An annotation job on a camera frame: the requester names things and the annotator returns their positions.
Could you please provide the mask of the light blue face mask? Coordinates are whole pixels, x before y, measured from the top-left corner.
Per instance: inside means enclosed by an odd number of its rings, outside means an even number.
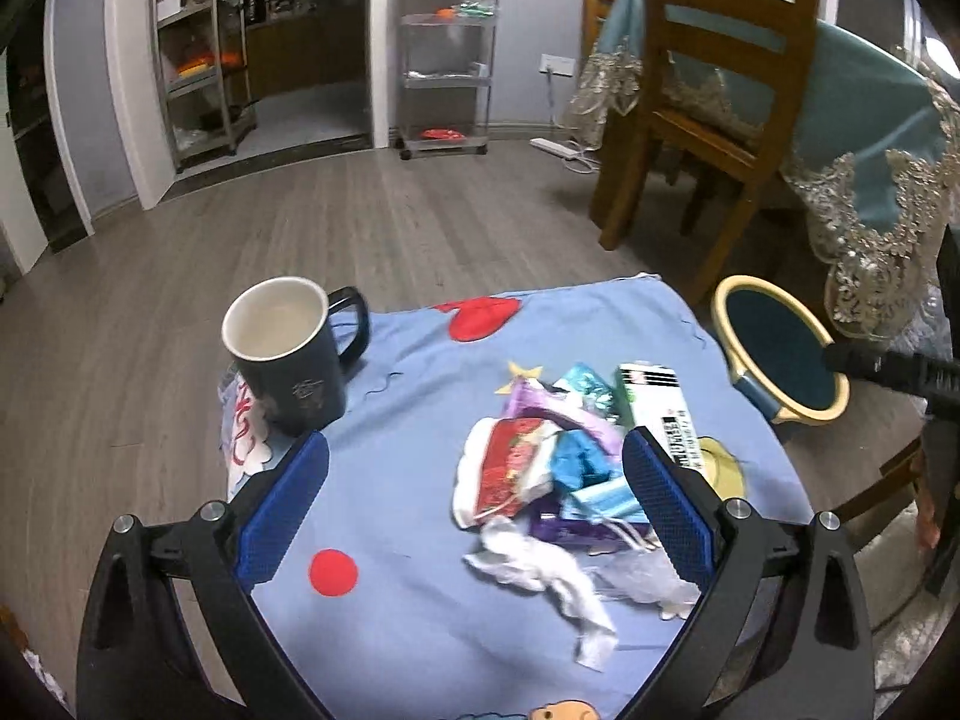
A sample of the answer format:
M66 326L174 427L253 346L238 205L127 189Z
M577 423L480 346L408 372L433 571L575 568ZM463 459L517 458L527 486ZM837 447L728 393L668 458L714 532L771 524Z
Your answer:
M647 525L649 518L624 476L562 495L560 515L571 522L626 522Z

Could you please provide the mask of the white tissue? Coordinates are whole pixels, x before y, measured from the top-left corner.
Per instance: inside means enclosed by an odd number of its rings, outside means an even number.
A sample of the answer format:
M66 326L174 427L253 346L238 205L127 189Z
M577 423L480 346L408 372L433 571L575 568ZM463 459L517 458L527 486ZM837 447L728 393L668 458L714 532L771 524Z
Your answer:
M576 557L556 544L524 535L495 515L480 528L480 548L464 556L474 571L530 593L555 595L560 613L578 624L576 663L602 671L619 645L617 628Z

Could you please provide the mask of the yellow-rimmed teal trash bin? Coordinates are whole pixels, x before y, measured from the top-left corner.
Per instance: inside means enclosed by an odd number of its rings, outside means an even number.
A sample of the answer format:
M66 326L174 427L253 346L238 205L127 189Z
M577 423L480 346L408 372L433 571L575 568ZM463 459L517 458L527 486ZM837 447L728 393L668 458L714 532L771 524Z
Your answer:
M750 275L724 278L711 319L732 385L766 421L823 426L848 408L850 381L823 362L832 335L786 289Z

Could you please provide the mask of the clear plastic film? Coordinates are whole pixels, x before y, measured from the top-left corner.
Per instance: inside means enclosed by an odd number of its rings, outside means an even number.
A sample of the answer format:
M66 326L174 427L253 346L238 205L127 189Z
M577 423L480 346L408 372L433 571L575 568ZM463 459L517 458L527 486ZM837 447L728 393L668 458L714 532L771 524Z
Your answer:
M608 556L594 569L602 593L610 600L656 606L664 621L686 621L700 600L697 585L680 577L657 539L637 550Z

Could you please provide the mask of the light blue cartoon cloth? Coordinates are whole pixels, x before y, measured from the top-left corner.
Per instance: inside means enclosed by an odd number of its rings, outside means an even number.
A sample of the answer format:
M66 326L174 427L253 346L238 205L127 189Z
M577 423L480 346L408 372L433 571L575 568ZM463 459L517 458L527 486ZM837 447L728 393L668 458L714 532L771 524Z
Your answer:
M732 387L718 344L652 277L530 291L483 340L451 337L449 307L379 314L348 408L325 437L331 471L257 608L314 694L340 718L610 718L679 632L617 603L619 642L581 667L578 631L547 592L467 564L477 539L452 520L470 429L500 414L511 364L550 377L574 364L670 367L693 426L726 447L765 517L812 507L768 422Z

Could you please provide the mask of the teal lace-trimmed tablecloth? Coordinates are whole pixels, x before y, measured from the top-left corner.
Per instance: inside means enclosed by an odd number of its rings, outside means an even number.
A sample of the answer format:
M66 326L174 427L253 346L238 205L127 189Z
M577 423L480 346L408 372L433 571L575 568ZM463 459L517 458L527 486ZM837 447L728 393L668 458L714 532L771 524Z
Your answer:
M563 115L587 149L635 109L643 0L615 0ZM928 300L944 229L958 218L958 103L866 39L817 21L781 174L830 265L825 307L851 338L891 340Z

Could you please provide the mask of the purple small packet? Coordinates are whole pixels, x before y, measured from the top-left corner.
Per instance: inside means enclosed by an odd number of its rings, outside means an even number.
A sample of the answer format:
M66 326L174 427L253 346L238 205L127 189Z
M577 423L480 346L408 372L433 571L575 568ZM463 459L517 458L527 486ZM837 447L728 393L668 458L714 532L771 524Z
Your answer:
M569 520L553 509L535 509L529 518L529 535L568 550L621 550L626 541L603 523Z

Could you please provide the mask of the white medicine box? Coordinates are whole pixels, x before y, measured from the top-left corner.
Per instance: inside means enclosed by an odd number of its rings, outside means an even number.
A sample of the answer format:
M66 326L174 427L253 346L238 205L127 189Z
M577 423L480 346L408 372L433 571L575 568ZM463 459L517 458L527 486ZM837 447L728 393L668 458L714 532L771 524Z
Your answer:
M646 427L677 465L704 472L692 415L674 369L649 362L620 364L615 401L623 426Z

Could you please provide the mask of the dark blue ceramic mug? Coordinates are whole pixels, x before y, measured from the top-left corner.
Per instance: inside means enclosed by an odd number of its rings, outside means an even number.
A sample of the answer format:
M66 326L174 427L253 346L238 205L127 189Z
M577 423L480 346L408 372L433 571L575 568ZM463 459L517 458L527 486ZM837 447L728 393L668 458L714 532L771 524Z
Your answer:
M290 436L345 415L348 374L370 338L370 309L358 289L329 293L301 277L254 284L221 322L221 341L252 395Z

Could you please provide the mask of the red floral white wrapper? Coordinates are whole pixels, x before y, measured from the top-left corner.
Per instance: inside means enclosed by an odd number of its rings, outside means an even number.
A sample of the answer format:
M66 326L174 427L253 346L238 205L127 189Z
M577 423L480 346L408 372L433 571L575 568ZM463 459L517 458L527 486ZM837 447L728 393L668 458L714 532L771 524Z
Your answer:
M544 418L483 418L466 438L451 512L460 530L512 518L553 489L551 456L562 429Z

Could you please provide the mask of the purple snack wrapper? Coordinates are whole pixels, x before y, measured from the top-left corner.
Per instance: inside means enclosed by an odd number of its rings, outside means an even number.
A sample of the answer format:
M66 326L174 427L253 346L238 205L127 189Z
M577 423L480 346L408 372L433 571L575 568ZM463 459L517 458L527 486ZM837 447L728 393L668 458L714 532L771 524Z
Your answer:
M623 447L625 434L619 426L601 416L594 415L573 401L549 392L539 382L517 379L512 384L506 406L501 411L503 418L550 419L565 429L583 429L607 455L618 457Z

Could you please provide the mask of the wooden dining chair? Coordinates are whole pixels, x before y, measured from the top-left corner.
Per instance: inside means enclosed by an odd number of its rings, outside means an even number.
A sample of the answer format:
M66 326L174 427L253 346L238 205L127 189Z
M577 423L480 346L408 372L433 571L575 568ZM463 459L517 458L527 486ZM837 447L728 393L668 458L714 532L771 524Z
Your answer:
M683 295L700 304L793 143L814 61L818 0L643 0L640 89L630 125L602 151L590 219L617 249L665 145L739 198Z

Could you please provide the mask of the white power strip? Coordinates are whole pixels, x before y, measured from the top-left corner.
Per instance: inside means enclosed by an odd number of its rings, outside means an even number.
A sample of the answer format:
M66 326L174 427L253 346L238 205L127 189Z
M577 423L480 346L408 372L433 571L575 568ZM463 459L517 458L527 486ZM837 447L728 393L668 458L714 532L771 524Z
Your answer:
M560 160L573 161L581 156L578 148L573 148L573 146L565 145L564 143L554 142L544 137L532 138L529 145L534 146L534 148L539 151L551 154L551 156L556 156L556 158L560 158Z

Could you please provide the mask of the grey rolling shelf cart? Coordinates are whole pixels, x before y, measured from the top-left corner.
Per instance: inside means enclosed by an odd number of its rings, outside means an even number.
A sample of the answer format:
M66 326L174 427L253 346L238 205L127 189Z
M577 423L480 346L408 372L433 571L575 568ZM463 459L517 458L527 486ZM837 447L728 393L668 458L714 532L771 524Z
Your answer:
M487 153L500 0L397 6L398 156Z

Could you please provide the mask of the metal kitchen storage rack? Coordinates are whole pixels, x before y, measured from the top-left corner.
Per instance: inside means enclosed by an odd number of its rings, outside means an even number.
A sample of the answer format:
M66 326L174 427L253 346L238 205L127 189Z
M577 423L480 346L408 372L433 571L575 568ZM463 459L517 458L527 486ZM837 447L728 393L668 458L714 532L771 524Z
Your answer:
M174 167L233 153L257 125L244 0L151 0L153 62Z

